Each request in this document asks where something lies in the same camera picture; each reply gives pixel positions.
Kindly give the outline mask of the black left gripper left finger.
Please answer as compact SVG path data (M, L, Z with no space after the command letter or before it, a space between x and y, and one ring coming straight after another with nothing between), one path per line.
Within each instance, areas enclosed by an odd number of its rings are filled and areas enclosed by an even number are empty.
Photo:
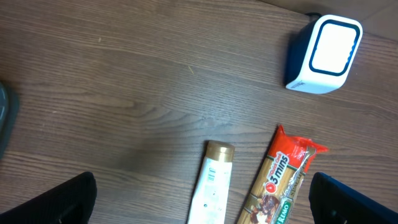
M80 175L1 214L1 224L87 224L97 196L91 172Z

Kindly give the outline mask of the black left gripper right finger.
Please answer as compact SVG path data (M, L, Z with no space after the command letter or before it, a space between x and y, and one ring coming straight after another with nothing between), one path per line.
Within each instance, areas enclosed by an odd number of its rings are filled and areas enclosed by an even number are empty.
M397 212L322 172L314 174L308 198L315 224L397 224Z

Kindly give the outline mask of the orange spaghetti packet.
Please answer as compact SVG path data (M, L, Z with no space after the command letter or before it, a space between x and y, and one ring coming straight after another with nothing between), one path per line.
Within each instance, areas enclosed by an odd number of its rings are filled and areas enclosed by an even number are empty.
M238 218L239 224L287 224L310 163L328 148L285 134L280 125Z

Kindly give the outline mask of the white tube gold cap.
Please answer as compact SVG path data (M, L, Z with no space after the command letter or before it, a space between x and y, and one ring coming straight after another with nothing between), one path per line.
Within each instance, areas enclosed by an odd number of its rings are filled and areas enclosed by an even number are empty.
M208 141L192 197L188 224L223 224L235 147Z

